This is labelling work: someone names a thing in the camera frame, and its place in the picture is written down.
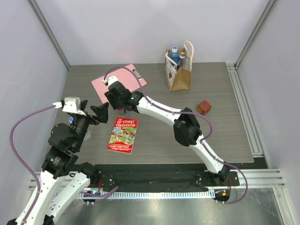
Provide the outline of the Pocari Sweat plastic bottle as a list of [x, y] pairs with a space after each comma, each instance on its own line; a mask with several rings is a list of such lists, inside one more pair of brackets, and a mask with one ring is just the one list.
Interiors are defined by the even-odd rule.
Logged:
[[176, 63], [176, 70], [179, 69], [179, 62], [180, 62], [180, 54], [178, 52], [178, 48], [177, 46], [173, 46], [171, 51], [168, 54], [168, 57], [171, 59], [171, 65], [174, 66], [174, 63]]

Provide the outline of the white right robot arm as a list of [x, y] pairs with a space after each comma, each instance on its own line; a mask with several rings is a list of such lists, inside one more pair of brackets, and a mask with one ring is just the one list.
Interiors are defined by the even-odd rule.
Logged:
[[154, 101], [139, 91], [130, 92], [116, 80], [104, 80], [108, 87], [106, 98], [117, 109], [124, 107], [128, 111], [145, 114], [156, 118], [173, 128], [175, 140], [182, 146], [190, 147], [204, 162], [215, 182], [226, 182], [230, 171], [229, 165], [222, 160], [205, 141], [191, 109], [175, 109]]

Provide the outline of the small water bottle blue cap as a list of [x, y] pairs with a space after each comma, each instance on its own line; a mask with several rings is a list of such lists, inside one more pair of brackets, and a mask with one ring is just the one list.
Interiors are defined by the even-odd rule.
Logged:
[[74, 122], [74, 117], [70, 117], [70, 118], [68, 119], [68, 121], [69, 121], [70, 124], [72, 124], [72, 123]]

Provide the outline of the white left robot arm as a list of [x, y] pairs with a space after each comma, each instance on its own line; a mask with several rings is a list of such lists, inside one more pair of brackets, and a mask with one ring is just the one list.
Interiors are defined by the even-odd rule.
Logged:
[[[9, 135], [11, 149], [33, 176], [36, 187], [22, 213], [9, 220], [9, 225], [53, 225], [79, 193], [89, 185], [96, 185], [100, 181], [99, 169], [91, 163], [83, 163], [71, 182], [58, 196], [55, 196], [78, 159], [75, 153], [80, 151], [89, 126], [97, 126], [99, 123], [108, 121], [108, 103], [91, 106], [95, 115], [89, 115], [85, 111], [87, 102], [87, 100], [81, 101], [78, 97], [67, 97], [24, 116], [11, 128]], [[60, 108], [71, 115], [73, 121], [70, 125], [61, 123], [52, 128], [48, 139], [51, 148], [46, 154], [40, 175], [36, 175], [16, 151], [13, 140], [14, 131], [25, 119], [54, 108]]]

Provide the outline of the burlap canvas tote bag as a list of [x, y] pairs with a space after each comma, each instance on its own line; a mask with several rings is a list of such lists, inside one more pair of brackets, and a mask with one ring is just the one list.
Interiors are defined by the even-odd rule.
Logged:
[[168, 57], [170, 49], [165, 53], [165, 75], [169, 91], [190, 90], [192, 83], [192, 59], [194, 56], [194, 46], [190, 41], [184, 41], [183, 49], [178, 49], [179, 54], [185, 53], [186, 58], [180, 59], [179, 69], [176, 70], [176, 63], [171, 65]]

